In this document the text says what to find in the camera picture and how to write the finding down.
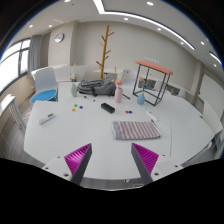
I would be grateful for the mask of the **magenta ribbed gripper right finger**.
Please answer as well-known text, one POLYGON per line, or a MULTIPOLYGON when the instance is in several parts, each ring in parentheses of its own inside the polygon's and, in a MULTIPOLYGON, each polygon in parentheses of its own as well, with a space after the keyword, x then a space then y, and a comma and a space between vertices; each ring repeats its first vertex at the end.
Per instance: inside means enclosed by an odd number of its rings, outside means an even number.
POLYGON ((147 185, 152 183, 153 179, 151 177, 151 173, 159 155, 136 143, 131 145, 131 154, 140 173, 143 184, 147 185))

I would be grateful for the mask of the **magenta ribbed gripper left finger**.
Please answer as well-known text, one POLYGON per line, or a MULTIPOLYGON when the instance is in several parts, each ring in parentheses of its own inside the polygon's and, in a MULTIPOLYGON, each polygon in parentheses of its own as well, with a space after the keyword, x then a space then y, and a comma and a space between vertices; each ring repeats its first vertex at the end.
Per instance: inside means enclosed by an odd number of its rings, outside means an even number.
POLYGON ((79 185, 92 155, 92 145, 87 144, 69 153, 64 157, 69 170, 71 171, 71 182, 79 185))

